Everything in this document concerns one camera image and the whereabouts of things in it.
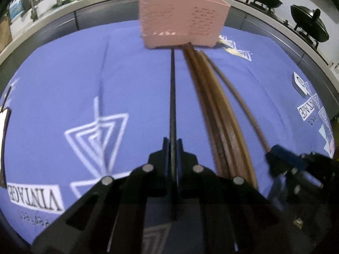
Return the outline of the steel kitchen faucet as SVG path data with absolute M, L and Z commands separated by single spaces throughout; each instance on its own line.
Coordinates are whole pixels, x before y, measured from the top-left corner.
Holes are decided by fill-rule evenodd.
M 23 6 L 24 6 L 24 11 L 20 14 L 20 16 L 18 18 L 23 18 L 24 15 L 28 12 L 28 11 L 31 11 L 31 20 L 33 22 L 35 22 L 38 17 L 37 17 L 37 10 L 36 10 L 36 7 L 35 7 L 35 2 L 34 0 L 23 0 Z

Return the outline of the dark brown wooden chopstick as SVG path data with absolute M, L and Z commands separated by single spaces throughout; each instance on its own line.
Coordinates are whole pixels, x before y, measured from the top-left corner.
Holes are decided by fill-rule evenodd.
M 234 170 L 234 175 L 231 178 L 241 176 L 252 187 L 257 189 L 258 183 L 254 166 L 252 164 L 244 136 L 242 135 L 240 125 L 236 119 L 232 106 L 230 105 L 230 102 L 228 101 L 224 90 L 221 87 L 220 82 L 214 74 L 214 71 L 207 60 L 204 60 L 207 63 L 209 70 L 211 70 L 211 85 L 217 96 L 217 105 L 225 125 L 225 135 L 231 145 L 230 150 L 232 151 L 232 162 L 230 164 Z

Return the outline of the pink perforated utensil basket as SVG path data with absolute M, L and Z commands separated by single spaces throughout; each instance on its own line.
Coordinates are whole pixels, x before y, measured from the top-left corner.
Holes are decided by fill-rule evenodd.
M 229 10 L 225 0 L 139 0 L 144 45 L 214 47 Z

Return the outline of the wooden cutting board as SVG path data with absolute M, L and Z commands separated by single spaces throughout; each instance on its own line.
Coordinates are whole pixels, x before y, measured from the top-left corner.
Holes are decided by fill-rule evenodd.
M 5 17 L 0 23 L 0 52 L 12 41 L 9 17 Z

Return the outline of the black chopstick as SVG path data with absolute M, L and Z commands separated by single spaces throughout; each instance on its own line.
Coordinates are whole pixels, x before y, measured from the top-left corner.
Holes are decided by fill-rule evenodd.
M 171 178 L 177 185 L 176 166 L 176 88 L 175 88 L 175 50 L 171 49 L 171 79 L 170 79 L 170 124 L 169 136 L 171 145 Z

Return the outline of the brown wooden chopstick thin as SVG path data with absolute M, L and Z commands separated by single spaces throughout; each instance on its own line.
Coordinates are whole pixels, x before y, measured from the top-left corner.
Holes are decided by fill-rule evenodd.
M 241 106 L 242 110 L 245 112 L 248 120 L 251 122 L 258 138 L 260 139 L 260 142 L 265 150 L 266 153 L 268 153 L 271 148 L 267 142 L 267 139 L 264 135 L 264 133 L 262 132 L 257 120 L 255 119 L 255 117 L 252 115 L 249 107 L 247 106 L 246 102 L 242 99 L 241 95 L 239 94 L 238 90 L 235 88 L 235 86 L 227 79 L 227 77 L 221 72 L 221 70 L 219 69 L 219 67 L 207 56 L 206 53 L 204 53 L 204 51 L 199 51 L 199 54 L 207 60 L 207 62 L 211 65 L 211 67 L 213 68 L 214 71 L 216 71 L 216 73 L 219 75 L 219 77 L 222 79 L 222 81 L 227 85 L 227 87 L 229 88 L 229 90 L 232 92 L 232 94 L 234 95 L 234 97 L 237 99 L 239 105 Z

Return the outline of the small white box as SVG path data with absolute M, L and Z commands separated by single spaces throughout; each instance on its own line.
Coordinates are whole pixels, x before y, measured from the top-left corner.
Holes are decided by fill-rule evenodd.
M 296 72 L 292 74 L 292 85 L 303 98 L 311 96 L 308 83 L 305 82 Z

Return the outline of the blue printed tablecloth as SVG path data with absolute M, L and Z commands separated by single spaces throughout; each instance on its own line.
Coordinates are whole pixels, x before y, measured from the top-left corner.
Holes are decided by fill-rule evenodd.
M 236 87 L 268 144 L 294 153 L 334 153 L 325 100 L 268 37 L 224 27 L 204 52 Z M 161 147 L 170 131 L 170 61 L 147 49 L 137 21 L 80 30 L 37 48 L 1 95 L 11 109 L 1 211 L 32 243 L 99 178 L 124 177 Z M 199 163 L 214 168 L 198 97 L 175 51 L 177 135 Z M 303 98 L 296 72 L 308 83 Z

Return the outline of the blue detergent jug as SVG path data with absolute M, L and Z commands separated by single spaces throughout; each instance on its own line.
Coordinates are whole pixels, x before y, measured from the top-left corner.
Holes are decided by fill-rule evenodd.
M 12 0 L 9 5 L 10 20 L 14 21 L 24 11 L 23 0 Z

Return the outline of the black pot with lid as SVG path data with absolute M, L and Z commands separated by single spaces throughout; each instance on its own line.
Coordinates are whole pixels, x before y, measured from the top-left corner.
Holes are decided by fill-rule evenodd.
M 308 44 L 317 50 L 319 43 L 329 40 L 330 36 L 325 24 L 320 19 L 319 9 L 310 10 L 305 6 L 291 5 L 291 15 L 296 31 Z

